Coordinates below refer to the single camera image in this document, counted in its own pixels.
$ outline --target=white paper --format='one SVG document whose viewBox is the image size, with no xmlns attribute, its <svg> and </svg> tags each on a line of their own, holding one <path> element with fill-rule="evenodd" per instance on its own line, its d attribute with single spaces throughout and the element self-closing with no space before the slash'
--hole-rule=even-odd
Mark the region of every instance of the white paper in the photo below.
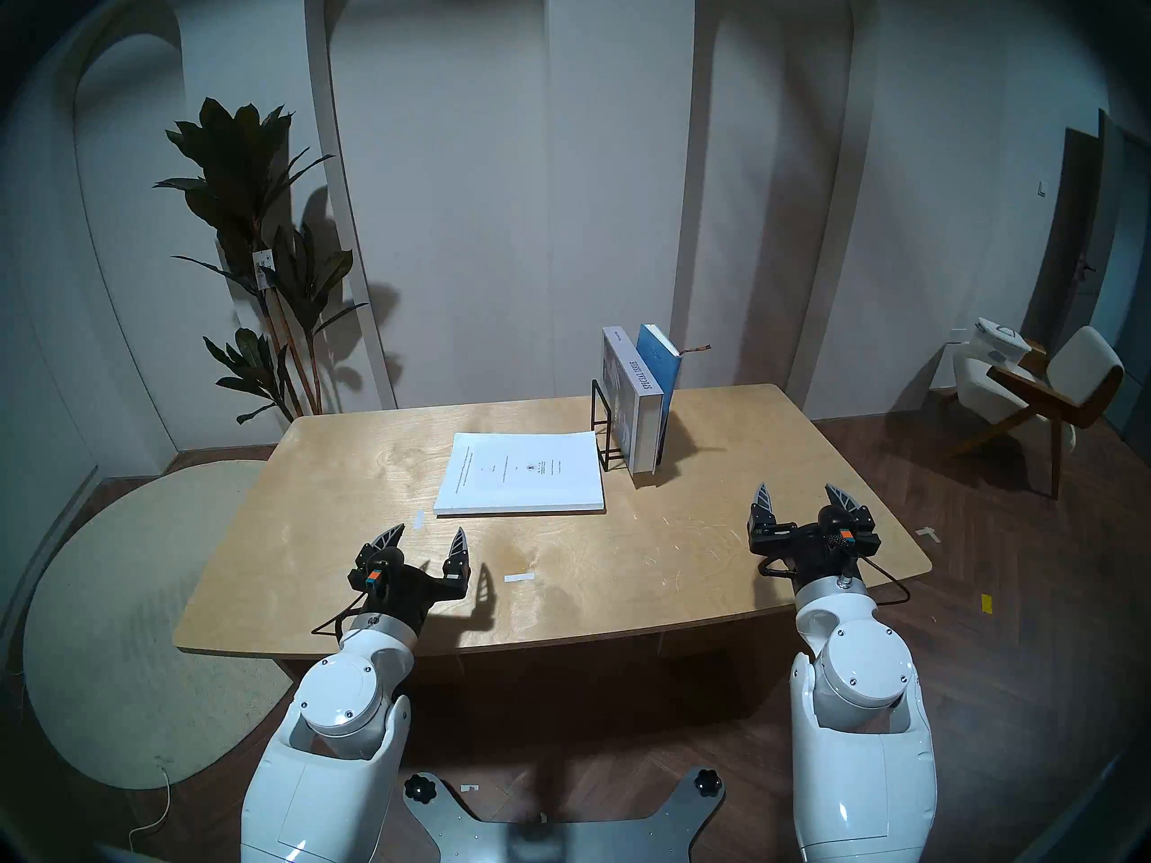
<svg viewBox="0 0 1151 863">
<path fill-rule="evenodd" d="M 457 433 L 436 515 L 602 511 L 594 433 Z"/>
</svg>

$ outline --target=beige rug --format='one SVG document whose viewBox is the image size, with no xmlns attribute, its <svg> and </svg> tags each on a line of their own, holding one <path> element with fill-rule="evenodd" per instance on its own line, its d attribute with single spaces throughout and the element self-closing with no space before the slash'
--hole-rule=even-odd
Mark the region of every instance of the beige rug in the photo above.
<svg viewBox="0 0 1151 863">
<path fill-rule="evenodd" d="M 262 461 L 150 482 L 52 560 L 24 628 L 24 680 L 61 756 L 120 788 L 163 786 L 231 749 L 288 692 L 273 662 L 181 652 L 184 604 Z"/>
</svg>

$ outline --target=chair leg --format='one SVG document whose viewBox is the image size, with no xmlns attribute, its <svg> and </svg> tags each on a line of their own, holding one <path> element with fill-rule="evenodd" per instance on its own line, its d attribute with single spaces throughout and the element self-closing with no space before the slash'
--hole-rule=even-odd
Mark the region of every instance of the chair leg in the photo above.
<svg viewBox="0 0 1151 863">
<path fill-rule="evenodd" d="M 1064 465 L 1064 421 L 1051 421 L 1051 499 L 1059 501 L 1059 472 Z"/>
<path fill-rule="evenodd" d="M 978 435 L 971 436 L 966 442 L 955 445 L 951 451 L 947 452 L 947 457 L 959 457 L 960 455 L 966 455 L 968 451 L 978 448 L 980 445 L 990 442 L 996 436 L 1001 436 L 1004 433 L 1009 433 L 1020 423 L 1026 422 L 1035 417 L 1035 407 L 1028 405 L 1027 407 L 1020 408 L 1014 414 L 1011 414 L 998 423 L 984 429 Z"/>
</svg>

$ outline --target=potted plant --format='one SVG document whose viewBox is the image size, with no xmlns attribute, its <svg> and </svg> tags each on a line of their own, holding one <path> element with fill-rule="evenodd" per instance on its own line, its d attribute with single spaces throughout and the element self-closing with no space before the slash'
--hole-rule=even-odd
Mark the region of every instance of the potted plant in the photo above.
<svg viewBox="0 0 1151 863">
<path fill-rule="evenodd" d="M 311 232 L 305 229 L 305 235 L 299 235 L 292 229 L 294 239 L 303 243 L 294 247 L 282 244 L 282 261 L 275 268 L 268 266 L 264 270 L 258 267 L 253 254 L 267 250 L 264 223 L 268 211 L 304 173 L 328 160 L 331 154 L 317 158 L 294 173 L 294 167 L 307 152 L 304 148 L 287 167 L 275 171 L 276 155 L 283 148 L 291 128 L 291 114 L 284 114 L 283 106 L 260 120 L 260 113 L 253 105 L 245 105 L 231 115 L 218 101 L 206 98 L 200 108 L 199 121 L 199 124 L 177 122 L 175 130 L 166 131 L 168 139 L 184 156 L 196 162 L 201 174 L 195 178 L 166 178 L 158 182 L 155 188 L 171 188 L 184 193 L 188 208 L 215 230 L 223 266 L 218 267 L 191 257 L 180 255 L 176 259 L 196 262 L 236 282 L 259 304 L 260 314 L 272 335 L 268 345 L 262 337 L 242 328 L 245 343 L 241 345 L 241 331 L 237 331 L 237 349 L 233 350 L 229 345 L 228 351 L 220 350 L 205 337 L 213 358 L 234 373 L 231 377 L 222 377 L 219 385 L 272 398 L 272 404 L 265 408 L 279 405 L 289 421 L 302 417 L 305 412 L 285 367 L 287 352 L 292 357 L 312 413 L 322 413 L 314 337 L 331 321 L 358 307 L 350 306 L 318 326 L 320 312 L 327 306 L 328 295 L 351 270 L 351 252 L 338 251 L 317 268 L 314 253 L 311 252 Z M 308 383 L 300 361 L 281 297 L 288 301 L 304 330 L 312 358 L 314 389 Z M 272 360 L 273 351 L 276 353 L 276 362 Z M 236 373 L 239 368 L 249 372 L 249 375 Z M 265 372 L 266 375 L 261 374 L 257 379 L 251 374 L 256 371 Z M 276 395 L 283 399 L 284 394 L 287 399 L 281 405 Z M 256 413 L 259 412 L 241 415 L 236 420 L 243 423 Z"/>
</svg>

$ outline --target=plant stem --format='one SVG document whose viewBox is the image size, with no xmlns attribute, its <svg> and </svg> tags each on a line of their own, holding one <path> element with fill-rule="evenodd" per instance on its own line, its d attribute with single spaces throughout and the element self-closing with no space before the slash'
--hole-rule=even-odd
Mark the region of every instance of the plant stem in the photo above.
<svg viewBox="0 0 1151 863">
<path fill-rule="evenodd" d="M 284 304 L 280 301 L 280 293 L 274 290 L 272 292 L 275 296 L 276 304 L 280 306 L 280 320 L 284 322 L 284 333 L 288 335 L 288 351 L 291 352 L 291 360 L 296 362 L 296 373 L 299 374 L 299 382 L 304 387 L 304 395 L 307 396 L 307 404 L 311 405 L 313 414 L 319 414 L 320 410 L 315 404 L 315 398 L 312 397 L 312 387 L 307 382 L 307 374 L 304 373 L 304 362 L 300 361 L 299 352 L 296 351 L 296 341 L 292 338 L 291 324 L 288 323 L 288 313 L 284 312 Z"/>
<path fill-rule="evenodd" d="M 320 405 L 317 414 L 323 413 L 323 394 L 320 391 L 320 372 L 315 369 L 315 337 L 307 337 L 307 356 L 312 359 L 312 382 L 315 383 L 315 400 Z"/>
<path fill-rule="evenodd" d="M 272 345 L 276 348 L 276 352 L 280 352 L 280 335 L 276 333 L 276 323 L 272 320 L 272 315 L 268 313 L 268 300 L 265 295 L 260 295 L 260 311 L 264 313 L 264 320 L 268 322 L 268 330 L 272 331 Z M 291 382 L 291 374 L 288 374 L 288 395 L 291 396 L 291 403 L 296 408 L 296 417 L 304 417 L 304 408 L 299 406 L 299 397 L 296 395 L 296 384 Z M 296 418 L 289 417 L 288 422 L 291 422 Z"/>
</svg>

